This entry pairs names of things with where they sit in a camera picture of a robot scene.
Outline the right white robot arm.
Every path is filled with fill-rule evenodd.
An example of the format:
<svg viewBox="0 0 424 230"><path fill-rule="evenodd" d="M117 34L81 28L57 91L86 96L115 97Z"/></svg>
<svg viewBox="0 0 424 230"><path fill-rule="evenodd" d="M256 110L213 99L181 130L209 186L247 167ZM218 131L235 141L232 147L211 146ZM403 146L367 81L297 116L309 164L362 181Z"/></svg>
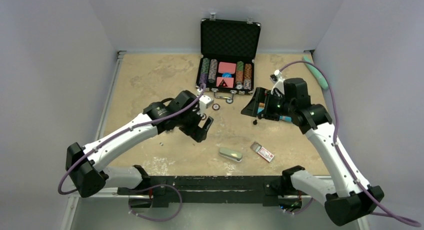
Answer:
<svg viewBox="0 0 424 230"><path fill-rule="evenodd" d="M281 193L306 193L324 206L337 226L371 214L383 199L381 187L370 185L339 142L326 108L311 103L308 85L302 78L284 80L282 89L257 87L240 113L272 121L290 117L319 153L333 182L329 184L297 165L282 172L277 186Z"/></svg>

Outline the green white stapler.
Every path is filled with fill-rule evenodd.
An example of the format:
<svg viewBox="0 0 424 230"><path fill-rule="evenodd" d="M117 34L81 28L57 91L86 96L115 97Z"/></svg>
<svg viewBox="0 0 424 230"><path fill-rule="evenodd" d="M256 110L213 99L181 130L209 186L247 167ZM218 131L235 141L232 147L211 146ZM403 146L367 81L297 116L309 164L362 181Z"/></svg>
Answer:
<svg viewBox="0 0 424 230"><path fill-rule="evenodd" d="M243 160L243 154L230 148L220 147L218 150L220 156L240 163Z"/></svg>

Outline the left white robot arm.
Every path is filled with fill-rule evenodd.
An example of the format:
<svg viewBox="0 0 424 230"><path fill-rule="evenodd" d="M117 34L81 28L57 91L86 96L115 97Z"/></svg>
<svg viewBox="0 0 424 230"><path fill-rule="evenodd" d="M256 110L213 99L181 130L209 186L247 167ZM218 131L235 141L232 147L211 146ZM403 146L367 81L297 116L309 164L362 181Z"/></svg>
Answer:
<svg viewBox="0 0 424 230"><path fill-rule="evenodd" d="M200 143L207 137L214 119L205 115L214 100L188 90L181 91L175 98L166 98L149 104L134 119L94 142L80 145L75 142L66 150L66 177L75 186L74 190L62 189L61 179L58 192L68 195L79 193L82 198L91 197L104 188L127 188L138 195L149 189L148 175L141 166L111 167L117 157L141 142L178 128L186 136ZM203 126L200 122L206 118Z"/></svg>

